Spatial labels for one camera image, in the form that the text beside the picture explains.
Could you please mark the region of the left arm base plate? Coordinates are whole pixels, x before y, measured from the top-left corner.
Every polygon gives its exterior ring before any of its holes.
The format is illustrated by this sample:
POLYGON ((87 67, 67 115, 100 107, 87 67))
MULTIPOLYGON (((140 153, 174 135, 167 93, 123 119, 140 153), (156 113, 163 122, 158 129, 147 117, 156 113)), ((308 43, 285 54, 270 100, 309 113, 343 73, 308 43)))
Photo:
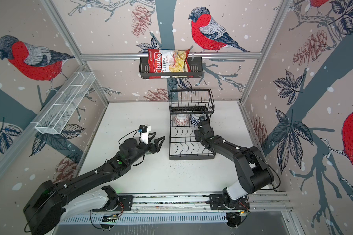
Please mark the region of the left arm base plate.
POLYGON ((132 208, 133 195, 119 195, 117 199, 110 199, 102 208, 93 209, 93 212, 129 212, 132 208))

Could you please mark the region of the black wall basket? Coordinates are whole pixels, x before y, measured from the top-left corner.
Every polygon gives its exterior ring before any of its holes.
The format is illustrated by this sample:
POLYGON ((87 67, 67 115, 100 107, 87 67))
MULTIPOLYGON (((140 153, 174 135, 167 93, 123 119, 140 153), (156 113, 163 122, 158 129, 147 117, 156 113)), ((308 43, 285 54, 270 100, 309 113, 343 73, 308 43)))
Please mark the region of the black wall basket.
POLYGON ((201 57, 188 57, 190 72, 151 73, 148 58, 140 58, 139 74, 143 79, 151 78, 201 78, 203 75, 203 60, 201 57))

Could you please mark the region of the red cassava chips bag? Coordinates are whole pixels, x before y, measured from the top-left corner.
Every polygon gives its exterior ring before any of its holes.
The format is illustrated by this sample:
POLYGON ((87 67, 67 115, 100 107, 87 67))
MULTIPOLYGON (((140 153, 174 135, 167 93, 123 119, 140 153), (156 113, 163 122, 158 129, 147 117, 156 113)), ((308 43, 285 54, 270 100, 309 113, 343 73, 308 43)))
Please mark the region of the red cassava chips bag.
POLYGON ((150 73, 191 72, 187 62, 190 49, 185 51, 148 49, 150 73))

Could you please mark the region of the black two-tier dish rack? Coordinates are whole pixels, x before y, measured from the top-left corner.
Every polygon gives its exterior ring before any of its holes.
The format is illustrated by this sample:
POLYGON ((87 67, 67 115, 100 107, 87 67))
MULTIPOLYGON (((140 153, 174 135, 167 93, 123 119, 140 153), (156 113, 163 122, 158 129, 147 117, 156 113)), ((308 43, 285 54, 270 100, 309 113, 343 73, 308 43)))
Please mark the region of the black two-tier dish rack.
POLYGON ((190 122, 191 114, 203 114, 200 122, 210 120, 215 111, 213 94, 210 89, 187 89, 169 91, 169 159, 172 161, 212 160, 214 154, 195 139, 194 131, 197 126, 190 122), (177 127, 174 115, 187 114, 189 124, 177 127))

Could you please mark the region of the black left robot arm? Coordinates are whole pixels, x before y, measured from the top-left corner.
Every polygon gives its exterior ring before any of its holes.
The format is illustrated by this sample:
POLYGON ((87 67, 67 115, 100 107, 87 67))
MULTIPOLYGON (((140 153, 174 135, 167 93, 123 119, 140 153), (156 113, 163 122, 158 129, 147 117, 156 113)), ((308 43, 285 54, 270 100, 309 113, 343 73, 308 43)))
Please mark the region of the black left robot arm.
POLYGON ((71 180, 43 182, 23 209, 26 218, 24 232, 44 235, 57 226, 68 213, 66 206, 74 199, 104 183, 114 181, 130 171, 135 162, 147 153, 158 153, 165 137, 155 138, 151 133, 148 143, 134 138, 126 139, 119 151, 101 166, 71 180))

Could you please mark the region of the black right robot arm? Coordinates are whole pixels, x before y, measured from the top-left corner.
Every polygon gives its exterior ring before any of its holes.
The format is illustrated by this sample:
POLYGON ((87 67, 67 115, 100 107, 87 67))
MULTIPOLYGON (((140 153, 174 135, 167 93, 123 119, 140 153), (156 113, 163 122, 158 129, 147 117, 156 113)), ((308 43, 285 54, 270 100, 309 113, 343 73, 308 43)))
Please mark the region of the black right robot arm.
POLYGON ((220 154, 231 160, 236 169, 237 181, 223 189, 224 204, 233 208, 241 198, 252 194, 274 181, 271 167, 257 147, 243 147, 226 141, 214 134, 207 120, 197 124, 195 138, 214 155, 220 154))

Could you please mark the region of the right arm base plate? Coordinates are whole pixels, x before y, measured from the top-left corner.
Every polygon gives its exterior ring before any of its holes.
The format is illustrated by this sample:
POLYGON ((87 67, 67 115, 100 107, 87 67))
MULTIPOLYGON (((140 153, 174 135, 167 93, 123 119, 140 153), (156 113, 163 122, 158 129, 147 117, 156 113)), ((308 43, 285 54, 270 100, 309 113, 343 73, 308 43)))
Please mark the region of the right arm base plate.
POLYGON ((245 210, 250 209, 248 196, 242 196, 236 200, 232 200, 226 194, 210 194, 207 204, 211 210, 245 210))

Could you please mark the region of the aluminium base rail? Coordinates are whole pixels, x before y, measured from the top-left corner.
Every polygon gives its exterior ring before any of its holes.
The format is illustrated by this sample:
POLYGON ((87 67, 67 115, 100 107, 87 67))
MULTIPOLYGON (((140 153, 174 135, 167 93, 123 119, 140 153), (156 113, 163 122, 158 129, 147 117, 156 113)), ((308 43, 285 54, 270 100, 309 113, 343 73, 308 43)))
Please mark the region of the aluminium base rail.
POLYGON ((229 204, 222 192, 207 193, 119 193, 125 212, 290 212, 294 208, 286 193, 260 190, 229 204))

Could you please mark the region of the blue geometric patterned bowl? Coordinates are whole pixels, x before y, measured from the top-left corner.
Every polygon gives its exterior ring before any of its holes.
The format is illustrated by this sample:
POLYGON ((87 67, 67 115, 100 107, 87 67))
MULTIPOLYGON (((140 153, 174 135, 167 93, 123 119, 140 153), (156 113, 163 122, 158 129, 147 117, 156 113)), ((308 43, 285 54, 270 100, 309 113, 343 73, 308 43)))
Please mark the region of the blue geometric patterned bowl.
POLYGON ((177 127, 187 126, 189 124, 189 116, 187 114, 174 115, 174 124, 177 127))

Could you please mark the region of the white mesh wall shelf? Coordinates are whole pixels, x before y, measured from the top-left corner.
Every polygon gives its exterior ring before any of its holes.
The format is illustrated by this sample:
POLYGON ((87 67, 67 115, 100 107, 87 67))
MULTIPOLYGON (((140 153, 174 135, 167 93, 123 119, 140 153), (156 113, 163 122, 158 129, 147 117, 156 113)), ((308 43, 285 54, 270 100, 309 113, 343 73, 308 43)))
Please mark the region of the white mesh wall shelf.
POLYGON ((90 71, 74 73, 68 80, 68 86, 56 93, 56 101, 37 122, 35 129, 41 134, 61 134, 95 80, 90 71))

